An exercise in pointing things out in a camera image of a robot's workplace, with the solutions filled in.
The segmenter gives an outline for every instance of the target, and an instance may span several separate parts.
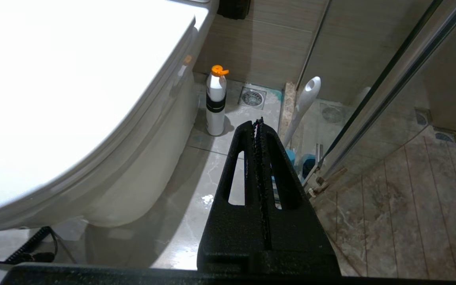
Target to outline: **black label band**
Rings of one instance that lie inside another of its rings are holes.
[[[212,101],[210,99],[208,93],[206,94],[206,96],[207,96],[207,110],[209,110],[210,112],[221,112],[222,110],[224,110],[224,105],[226,103],[226,95],[219,102]]]

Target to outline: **white toilet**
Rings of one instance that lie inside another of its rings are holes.
[[[218,0],[0,0],[0,230],[127,224],[156,202],[198,108]]]

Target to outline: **shower floor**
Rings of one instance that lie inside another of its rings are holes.
[[[313,200],[349,275],[456,280],[456,143],[431,127]]]

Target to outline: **spray bottle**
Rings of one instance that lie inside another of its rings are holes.
[[[224,105],[226,103],[226,78],[229,70],[214,65],[207,79],[207,131],[221,135],[224,131]]]

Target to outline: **shower door frame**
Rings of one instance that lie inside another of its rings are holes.
[[[424,23],[422,27],[418,27],[421,21]],[[442,40],[453,30],[456,26],[456,0],[433,2],[420,22],[415,27],[415,29],[419,29],[418,33],[413,30],[416,36],[412,37],[413,32],[411,32],[410,38],[406,39],[410,42],[407,46],[406,42],[403,43],[401,50],[396,53],[382,72],[315,170],[306,177],[304,181],[306,190],[324,185],[329,178],[341,170],[342,160],[349,151],[384,112],[414,73],[427,61]]]

